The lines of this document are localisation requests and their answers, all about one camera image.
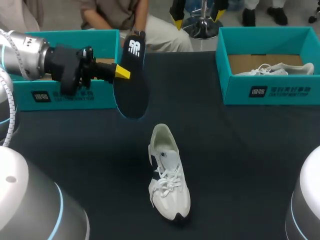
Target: black shoe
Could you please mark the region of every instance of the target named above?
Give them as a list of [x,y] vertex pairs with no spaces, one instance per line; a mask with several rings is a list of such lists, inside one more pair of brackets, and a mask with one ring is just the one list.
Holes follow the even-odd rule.
[[256,26],[256,13],[255,10],[245,8],[242,13],[242,25],[245,27]]
[[271,17],[273,17],[276,24],[285,26],[288,24],[288,18],[284,12],[283,8],[273,8],[269,7],[266,11]]

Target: shoelace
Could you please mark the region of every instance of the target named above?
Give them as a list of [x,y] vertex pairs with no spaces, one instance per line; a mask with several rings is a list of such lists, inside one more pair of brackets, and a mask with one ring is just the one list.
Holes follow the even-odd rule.
[[170,192],[174,190],[176,187],[181,186],[181,165],[179,164],[175,171],[165,170],[163,173],[160,172],[160,167],[158,166],[156,172],[159,173],[160,179],[155,185],[152,194],[150,195],[150,201],[153,207],[153,198],[156,191],[160,190],[160,196],[165,198]]
[[267,70],[267,69],[265,69],[265,68],[262,68],[263,66],[267,66],[268,68],[271,67],[269,64],[264,63],[264,64],[262,64],[260,67],[258,67],[257,69],[254,69],[254,70],[252,70],[251,72],[249,72],[248,75],[254,76],[254,75],[256,75],[257,73],[261,73],[261,74],[263,74],[263,75],[268,75],[268,74],[270,74],[270,70],[271,70],[271,69],[268,69],[268,70]]

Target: cable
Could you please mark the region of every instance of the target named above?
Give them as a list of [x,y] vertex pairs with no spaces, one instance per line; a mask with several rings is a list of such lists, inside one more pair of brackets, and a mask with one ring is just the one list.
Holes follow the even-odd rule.
[[[19,70],[21,72],[22,77],[25,80],[30,80],[30,78],[28,77],[28,74],[26,72],[26,69],[24,67],[19,50],[18,50],[17,46],[15,45],[14,41],[11,39],[10,35],[7,32],[5,32],[4,30],[2,30],[1,28],[0,28],[0,35],[4,36],[4,38],[9,42],[10,46],[14,50],[15,56],[18,61]],[[8,127],[8,131],[6,133],[6,136],[5,136],[5,139],[3,142],[3,146],[8,147],[11,142],[14,130],[15,130],[16,106],[15,106],[15,100],[14,100],[13,93],[10,90],[10,88],[8,87],[6,80],[5,80],[5,77],[3,76],[3,73],[5,73],[5,71],[0,70],[0,83],[1,83],[2,87],[4,88],[5,93],[7,95],[8,103],[9,103],[9,111],[10,111],[9,127]]]
[[12,94],[12,91],[10,90],[10,88],[8,87],[5,78],[3,77],[3,73],[5,73],[4,70],[0,70],[0,83],[2,85],[2,87],[5,90],[5,93],[7,95],[8,98],[8,102],[9,102],[9,110],[10,110],[10,120],[9,120],[9,127],[8,127],[8,131],[6,133],[4,142],[3,142],[3,147],[8,147],[12,138],[12,135],[14,133],[15,130],[15,123],[16,123],[16,106],[15,106],[15,100],[14,100],[14,96]]

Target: insole logo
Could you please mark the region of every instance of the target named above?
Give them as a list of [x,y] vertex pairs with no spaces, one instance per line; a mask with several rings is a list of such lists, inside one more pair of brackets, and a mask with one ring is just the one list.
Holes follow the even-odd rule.
[[129,42],[129,52],[133,55],[140,57],[140,47],[141,44],[138,41],[130,40]]

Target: box logo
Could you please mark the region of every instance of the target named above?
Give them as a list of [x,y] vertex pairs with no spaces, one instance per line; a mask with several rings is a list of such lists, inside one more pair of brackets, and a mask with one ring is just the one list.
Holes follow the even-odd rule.
[[33,99],[36,103],[50,103],[49,93],[47,91],[32,91]]
[[263,98],[266,95],[268,86],[252,86],[249,98]]

